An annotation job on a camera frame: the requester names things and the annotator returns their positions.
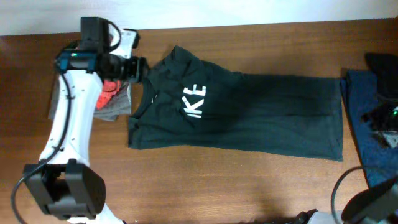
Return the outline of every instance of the cable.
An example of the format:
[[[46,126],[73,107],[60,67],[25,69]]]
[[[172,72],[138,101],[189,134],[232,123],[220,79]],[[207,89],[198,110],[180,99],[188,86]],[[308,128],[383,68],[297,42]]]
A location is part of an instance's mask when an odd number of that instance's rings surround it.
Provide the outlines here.
[[[20,224],[27,224],[27,222],[21,217],[21,215],[19,214],[18,209],[17,209],[16,194],[17,194],[18,188],[27,179],[31,178],[34,174],[40,172],[43,169],[43,167],[57,155],[59,150],[61,150],[61,147],[62,147],[62,144],[63,144],[63,142],[65,140],[65,137],[67,136],[69,120],[70,120],[70,112],[71,112],[71,109],[72,109],[72,96],[71,96],[71,93],[70,93],[70,88],[69,88],[69,84],[67,82],[67,79],[65,78],[64,74],[62,74],[62,73],[60,74],[60,76],[62,77],[62,80],[65,83],[65,86],[66,86],[67,92],[68,92],[68,95],[67,95],[68,108],[67,108],[67,115],[66,115],[66,118],[65,118],[65,125],[63,127],[62,135],[61,135],[60,141],[58,143],[58,146],[53,147],[54,148],[53,153],[51,153],[51,155],[48,158],[46,158],[45,160],[40,161],[39,162],[40,165],[37,166],[32,172],[30,172],[27,175],[23,176],[17,182],[17,184],[15,185],[15,187],[12,190],[12,193],[11,193],[11,207],[12,207],[12,211],[14,212],[15,217],[17,218],[17,220],[18,220],[18,222]]]
[[[116,29],[116,31],[119,33],[119,42],[118,42],[117,44],[113,45],[113,46],[110,46],[109,51],[111,52],[111,51],[113,51],[114,49],[116,49],[117,47],[119,47],[120,41],[122,40],[122,33],[121,33],[120,29],[117,27],[117,25],[115,25],[115,24],[114,24],[113,22],[111,22],[111,21],[108,21],[108,22],[109,22],[109,24],[111,24],[111,25]]]
[[[341,224],[338,217],[337,217],[337,213],[336,213],[336,208],[335,208],[335,197],[336,197],[336,192],[338,187],[340,186],[341,182],[343,181],[343,179],[350,173],[356,171],[356,170],[366,170],[366,169],[371,169],[371,170],[376,170],[378,172],[380,172],[381,174],[385,175],[385,171],[384,169],[377,167],[377,166],[356,166],[353,167],[349,170],[347,170],[346,172],[344,172],[343,175],[341,175],[341,177],[337,180],[335,187],[333,188],[333,191],[331,193],[331,199],[330,199],[330,207],[331,207],[331,214],[333,216],[333,219],[335,220],[336,224]]]

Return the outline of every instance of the folded clothes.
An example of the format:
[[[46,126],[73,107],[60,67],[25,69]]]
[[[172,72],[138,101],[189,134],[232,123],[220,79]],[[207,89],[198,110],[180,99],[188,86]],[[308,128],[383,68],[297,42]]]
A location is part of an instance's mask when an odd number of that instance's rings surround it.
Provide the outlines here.
[[[143,79],[129,147],[192,145],[342,161],[339,81],[230,72],[176,46]]]
[[[95,109],[94,117],[105,121],[116,121],[119,115],[130,115],[130,88],[131,84],[129,82],[121,82],[119,91],[115,93],[101,109]],[[55,111],[57,110],[58,96],[59,82],[57,79],[57,81],[54,83],[52,91],[48,119],[54,119]]]
[[[398,148],[382,147],[369,123],[361,122],[363,114],[379,106],[377,77],[369,71],[349,70],[341,80],[341,94],[354,131],[359,156],[364,166],[384,167],[386,172],[365,170],[370,187],[397,175]]]

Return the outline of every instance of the brown wooden surface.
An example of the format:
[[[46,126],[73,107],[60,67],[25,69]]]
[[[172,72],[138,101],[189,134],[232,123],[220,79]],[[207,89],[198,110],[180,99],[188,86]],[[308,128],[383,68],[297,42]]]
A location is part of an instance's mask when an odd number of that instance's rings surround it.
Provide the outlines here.
[[[142,30],[136,50],[151,65],[175,44],[197,57],[245,73],[340,77],[364,69],[365,52],[398,53],[396,20],[316,22],[199,29]],[[16,223],[9,196],[26,163],[47,142],[53,58],[78,34],[0,37],[0,217]],[[133,108],[139,103],[135,86]],[[107,203],[128,223],[237,223],[330,211],[330,194],[359,159],[344,116],[344,162],[261,152],[169,147],[127,148],[127,116],[94,120],[91,167],[106,182]],[[362,172],[341,185],[336,206],[366,188]],[[17,204],[29,223],[59,223],[42,215],[25,186]]]

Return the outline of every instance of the black shirt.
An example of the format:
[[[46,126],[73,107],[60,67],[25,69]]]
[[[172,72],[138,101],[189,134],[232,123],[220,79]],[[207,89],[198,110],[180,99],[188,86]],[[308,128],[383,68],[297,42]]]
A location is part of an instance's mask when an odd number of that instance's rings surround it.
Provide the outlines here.
[[[175,46],[143,80],[129,147],[208,146],[341,161],[339,80],[247,75]]]

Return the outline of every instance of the wooden tabletop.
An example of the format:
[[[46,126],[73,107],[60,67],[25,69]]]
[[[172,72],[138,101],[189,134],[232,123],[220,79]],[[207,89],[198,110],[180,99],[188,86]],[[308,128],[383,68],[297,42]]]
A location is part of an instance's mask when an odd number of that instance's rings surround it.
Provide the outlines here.
[[[312,22],[195,29],[142,30],[136,54],[150,65],[178,44],[202,60],[260,74],[340,77],[342,68],[365,69],[365,52],[398,53],[398,23]],[[16,223],[11,189],[26,163],[35,163],[49,136],[47,117],[53,59],[79,34],[0,37],[0,216]],[[133,108],[142,87],[134,85]],[[206,147],[132,150],[127,116],[94,120],[91,168],[106,182],[106,202],[128,223],[238,223],[329,212],[337,178],[359,165],[344,116],[344,162]],[[366,188],[362,172],[342,183],[337,209]],[[25,186],[17,205],[28,223],[61,223],[38,209]]]

